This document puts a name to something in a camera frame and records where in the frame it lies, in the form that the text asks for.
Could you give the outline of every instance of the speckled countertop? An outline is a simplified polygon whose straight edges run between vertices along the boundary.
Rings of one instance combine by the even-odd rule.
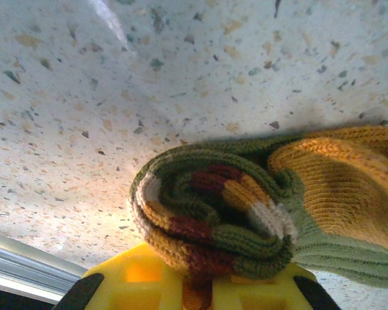
[[[0,233],[91,267],[138,243],[128,187],[163,150],[388,123],[388,1],[274,2],[0,1]]]

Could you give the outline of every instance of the knitted scarf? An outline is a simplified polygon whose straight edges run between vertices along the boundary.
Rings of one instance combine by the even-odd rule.
[[[184,145],[148,162],[129,203],[143,239],[194,277],[290,262],[388,287],[388,128]]]

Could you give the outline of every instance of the metal window frame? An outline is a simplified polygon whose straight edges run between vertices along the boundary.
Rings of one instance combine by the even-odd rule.
[[[0,235],[0,290],[56,304],[87,271]]]

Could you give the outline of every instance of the yellow plastic stand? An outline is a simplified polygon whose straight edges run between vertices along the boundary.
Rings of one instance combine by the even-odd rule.
[[[183,276],[168,267],[146,243],[88,270],[105,277],[85,310],[182,310]],[[227,277],[213,281],[212,310],[312,310],[293,281],[315,280],[290,264],[275,278],[251,281]]]

